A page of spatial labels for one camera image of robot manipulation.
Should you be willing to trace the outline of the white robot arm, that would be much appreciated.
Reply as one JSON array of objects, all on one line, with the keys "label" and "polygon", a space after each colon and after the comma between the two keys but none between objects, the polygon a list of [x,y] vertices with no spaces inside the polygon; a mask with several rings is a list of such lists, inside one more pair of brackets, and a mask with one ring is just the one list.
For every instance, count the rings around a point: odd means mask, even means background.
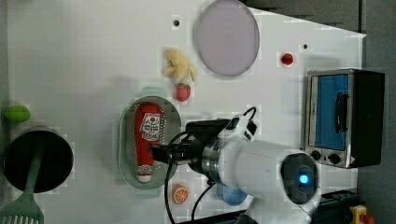
[{"label": "white robot arm", "polygon": [[155,161],[195,172],[252,198],[235,224],[310,224],[321,195],[318,166],[300,149],[241,138],[151,145]]}]

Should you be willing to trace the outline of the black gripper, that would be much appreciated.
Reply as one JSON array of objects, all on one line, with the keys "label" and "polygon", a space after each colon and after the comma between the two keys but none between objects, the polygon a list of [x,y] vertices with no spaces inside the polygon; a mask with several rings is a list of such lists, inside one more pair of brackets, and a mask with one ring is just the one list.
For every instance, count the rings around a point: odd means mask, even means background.
[{"label": "black gripper", "polygon": [[[202,171],[203,150],[204,146],[198,139],[182,140],[170,146],[171,161],[175,165],[188,164],[193,171]],[[155,161],[170,161],[168,146],[151,145],[149,151]]]}]

